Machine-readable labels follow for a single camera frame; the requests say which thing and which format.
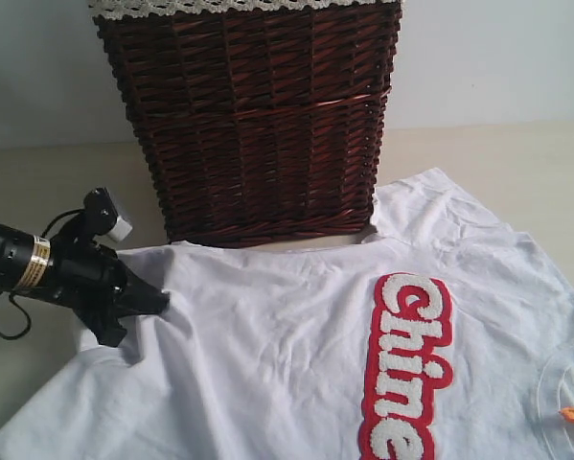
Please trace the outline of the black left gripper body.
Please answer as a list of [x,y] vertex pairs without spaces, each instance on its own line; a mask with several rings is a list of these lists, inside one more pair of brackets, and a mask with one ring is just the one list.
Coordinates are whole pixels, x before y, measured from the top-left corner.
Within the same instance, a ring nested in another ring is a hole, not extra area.
[[115,252],[96,244],[85,223],[85,216],[71,215],[49,239],[42,298],[70,309],[99,344],[116,347],[126,336],[116,312],[122,279]]

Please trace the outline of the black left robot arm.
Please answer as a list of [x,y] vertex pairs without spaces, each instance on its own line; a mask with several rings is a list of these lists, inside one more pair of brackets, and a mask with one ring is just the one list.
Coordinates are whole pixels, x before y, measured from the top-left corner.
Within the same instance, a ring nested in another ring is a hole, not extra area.
[[[122,318],[159,315],[169,295],[137,276],[113,249],[73,234],[80,222],[72,218],[49,240],[0,224],[0,296],[7,294],[17,309],[17,297],[69,309],[99,344],[116,347],[126,336]],[[16,340],[30,331],[31,317],[22,314],[24,329],[0,331],[0,337]]]

